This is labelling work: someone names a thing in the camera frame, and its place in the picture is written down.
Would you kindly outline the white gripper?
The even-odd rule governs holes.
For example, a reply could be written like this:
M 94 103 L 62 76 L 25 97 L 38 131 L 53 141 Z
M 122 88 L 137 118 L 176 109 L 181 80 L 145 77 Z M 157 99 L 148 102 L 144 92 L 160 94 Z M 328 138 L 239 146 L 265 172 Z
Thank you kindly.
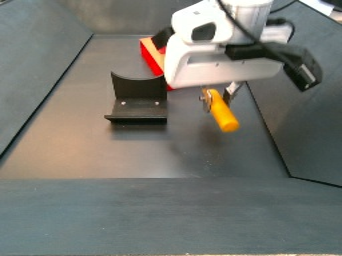
M 284 42 L 284 34 L 264 28 L 273 0 L 221 0 L 224 9 L 256 38 L 273 36 Z M 167 41 L 164 78 L 173 88 L 232 82 L 223 92 L 223 101 L 229 104 L 248 81 L 272 77 L 281 64 L 265 58 L 231 60 L 224 54 L 227 46 L 244 46 L 252 41 L 228 20 L 217 0 L 201 0 L 176 11 L 171 17 L 173 34 Z M 211 111 L 212 94 L 201 88 L 199 101 L 203 110 Z

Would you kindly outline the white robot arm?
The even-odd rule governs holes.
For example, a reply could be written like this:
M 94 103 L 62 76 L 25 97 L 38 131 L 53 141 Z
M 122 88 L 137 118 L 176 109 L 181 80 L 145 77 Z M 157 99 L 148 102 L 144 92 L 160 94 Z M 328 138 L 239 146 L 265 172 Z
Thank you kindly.
M 176 11 L 165 46 L 164 78 L 173 89 L 233 84 L 273 76 L 281 64 L 263 57 L 239 60 L 228 46 L 248 46 L 255 38 L 284 44 L 289 27 L 265 25 L 272 0 L 201 0 Z

